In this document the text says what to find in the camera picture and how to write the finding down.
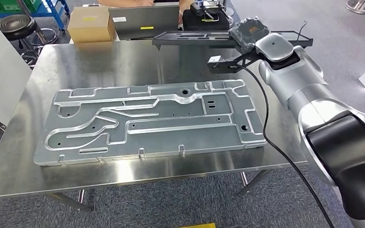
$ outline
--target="robotic arm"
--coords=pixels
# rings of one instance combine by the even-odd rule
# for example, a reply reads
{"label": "robotic arm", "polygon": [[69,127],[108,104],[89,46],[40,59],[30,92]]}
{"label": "robotic arm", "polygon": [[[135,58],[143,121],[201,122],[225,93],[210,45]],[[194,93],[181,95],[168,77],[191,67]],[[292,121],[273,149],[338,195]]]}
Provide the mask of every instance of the robotic arm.
{"label": "robotic arm", "polygon": [[339,187],[353,225],[365,228],[365,114],[339,101],[304,49],[277,33],[259,39],[239,58],[212,57],[208,67],[213,73],[235,73],[239,61],[259,59],[262,79],[298,122],[310,166],[322,181]]}

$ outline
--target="black cable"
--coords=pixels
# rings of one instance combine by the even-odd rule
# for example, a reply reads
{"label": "black cable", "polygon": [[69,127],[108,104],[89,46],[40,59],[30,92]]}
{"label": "black cable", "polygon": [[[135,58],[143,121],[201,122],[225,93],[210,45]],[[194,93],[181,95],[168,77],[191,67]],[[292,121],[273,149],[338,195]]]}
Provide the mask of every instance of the black cable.
{"label": "black cable", "polygon": [[244,66],[241,65],[237,65],[238,68],[241,68],[245,71],[247,71],[257,82],[257,84],[259,85],[259,87],[261,88],[262,93],[264,94],[264,98],[265,98],[265,105],[266,105],[266,115],[265,115],[265,122],[264,122],[264,128],[262,130],[262,133],[264,135],[265,140],[273,147],[275,148],[275,150],[277,150],[289,163],[290,165],[295,169],[295,171],[297,172],[297,174],[300,176],[300,178],[302,179],[302,181],[305,183],[305,185],[307,186],[308,190],[311,192],[311,195],[313,195],[314,199],[316,200],[318,207],[320,207],[320,210],[322,212],[322,214],[324,215],[325,219],[327,220],[327,223],[329,225],[330,228],[334,228],[334,225],[332,224],[331,219],[329,218],[327,212],[324,209],[324,206],[322,206],[322,203],[320,201],[320,199],[318,198],[317,194],[314,192],[313,188],[311,187],[310,183],[307,181],[307,179],[305,178],[305,176],[301,173],[301,171],[298,169],[298,167],[294,164],[294,162],[277,146],[275,145],[267,136],[266,133],[266,129],[267,129],[267,123],[268,123],[268,117],[269,117],[269,103],[268,103],[268,97],[267,97],[267,93],[264,90],[264,87],[262,86],[261,82],[259,81],[259,79],[255,76],[255,74],[253,72],[251,72],[249,69],[247,69]]}

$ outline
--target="aluminum plate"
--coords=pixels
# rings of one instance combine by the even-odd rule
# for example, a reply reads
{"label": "aluminum plate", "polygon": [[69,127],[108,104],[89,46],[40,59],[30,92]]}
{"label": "aluminum plate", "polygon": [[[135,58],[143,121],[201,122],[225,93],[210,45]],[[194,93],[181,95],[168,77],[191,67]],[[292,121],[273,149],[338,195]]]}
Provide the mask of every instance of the aluminum plate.
{"label": "aluminum plate", "polygon": [[65,89],[53,98],[34,162],[184,156],[265,143],[242,80]]}

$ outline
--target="laptop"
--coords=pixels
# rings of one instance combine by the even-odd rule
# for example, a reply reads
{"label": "laptop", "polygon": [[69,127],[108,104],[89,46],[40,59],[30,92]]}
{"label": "laptop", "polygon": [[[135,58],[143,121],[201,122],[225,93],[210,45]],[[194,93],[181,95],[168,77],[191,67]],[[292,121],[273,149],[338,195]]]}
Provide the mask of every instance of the laptop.
{"label": "laptop", "polygon": [[109,8],[119,39],[152,38],[178,27],[178,5]]}

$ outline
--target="table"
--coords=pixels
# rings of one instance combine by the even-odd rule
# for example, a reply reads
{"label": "table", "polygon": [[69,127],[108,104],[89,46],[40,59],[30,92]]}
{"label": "table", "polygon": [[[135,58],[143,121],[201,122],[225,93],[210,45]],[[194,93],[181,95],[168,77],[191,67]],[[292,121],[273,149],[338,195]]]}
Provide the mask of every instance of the table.
{"label": "table", "polygon": [[[265,147],[137,160],[40,167],[33,155],[55,92],[64,88],[150,85],[177,82],[201,82],[241,78],[246,82],[255,106],[265,116],[261,90],[244,71],[212,75],[207,69],[209,57],[238,56],[233,49],[199,46],[162,46],[160,51],[150,40],[91,44],[46,45],[27,83],[0,141],[0,197],[47,194],[81,211],[89,208],[58,193],[66,190],[108,187],[208,174],[260,171],[287,167],[287,161],[270,145]],[[298,127],[273,92],[270,100],[268,135],[296,163],[306,163]]]}

